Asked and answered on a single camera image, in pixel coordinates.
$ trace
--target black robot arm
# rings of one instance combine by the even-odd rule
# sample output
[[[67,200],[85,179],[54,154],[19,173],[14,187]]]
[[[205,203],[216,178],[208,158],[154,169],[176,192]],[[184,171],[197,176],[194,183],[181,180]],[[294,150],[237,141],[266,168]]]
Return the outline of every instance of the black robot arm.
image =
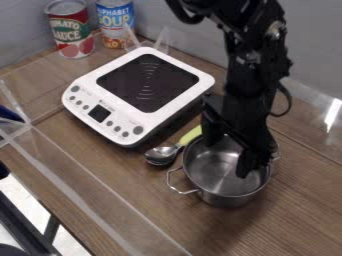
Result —
[[[198,24],[206,17],[225,31],[230,59],[226,95],[205,98],[204,138],[212,146],[229,134],[244,145],[237,174],[245,178],[254,168],[269,164],[278,150],[266,125],[269,115],[277,116],[272,107],[278,89],[289,99],[285,113],[292,105],[281,84],[293,65],[285,44],[285,11],[277,0],[166,1],[185,23]]]

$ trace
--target floor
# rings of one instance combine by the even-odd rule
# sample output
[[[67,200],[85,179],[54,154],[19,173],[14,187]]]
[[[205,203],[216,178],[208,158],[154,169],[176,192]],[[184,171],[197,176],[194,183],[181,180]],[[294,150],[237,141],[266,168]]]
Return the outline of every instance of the floor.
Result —
[[[13,175],[5,180],[0,180],[0,190],[17,205],[18,209],[26,215],[38,230],[43,233],[46,230],[50,213]],[[0,243],[21,248],[21,245],[17,243],[2,223]],[[63,256],[90,256],[90,253],[63,227],[59,228],[54,246]]]

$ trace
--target white wall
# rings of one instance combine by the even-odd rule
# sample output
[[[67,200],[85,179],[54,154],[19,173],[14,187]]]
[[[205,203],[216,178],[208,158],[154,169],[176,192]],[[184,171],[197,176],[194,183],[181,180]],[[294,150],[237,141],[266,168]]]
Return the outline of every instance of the white wall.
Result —
[[[0,0],[0,67],[54,45],[43,9],[50,1]],[[95,0],[89,0],[97,24]],[[281,0],[289,21],[293,77],[342,98],[342,1]],[[165,25],[173,45],[222,66],[228,65],[221,31],[210,21],[182,24],[165,0],[135,0],[140,33],[156,39]]]

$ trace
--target soup can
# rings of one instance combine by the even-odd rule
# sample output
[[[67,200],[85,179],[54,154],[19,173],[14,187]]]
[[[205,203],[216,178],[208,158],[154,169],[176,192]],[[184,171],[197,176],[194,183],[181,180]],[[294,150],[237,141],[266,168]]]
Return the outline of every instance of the soup can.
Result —
[[[61,55],[79,59],[95,48],[87,4],[83,0],[55,0],[45,10]]]
[[[98,0],[98,18],[102,41],[106,47],[122,49],[129,39],[125,24],[134,31],[135,13],[133,0]]]

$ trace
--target metal spoon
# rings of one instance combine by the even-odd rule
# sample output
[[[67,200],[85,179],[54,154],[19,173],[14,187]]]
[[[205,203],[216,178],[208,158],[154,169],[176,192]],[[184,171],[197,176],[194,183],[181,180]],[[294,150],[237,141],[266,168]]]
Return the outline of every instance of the metal spoon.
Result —
[[[170,165],[176,161],[177,156],[182,152],[184,148],[200,135],[202,135],[201,125],[182,137],[181,141],[174,146],[158,147],[149,150],[145,154],[148,162],[157,166]]]

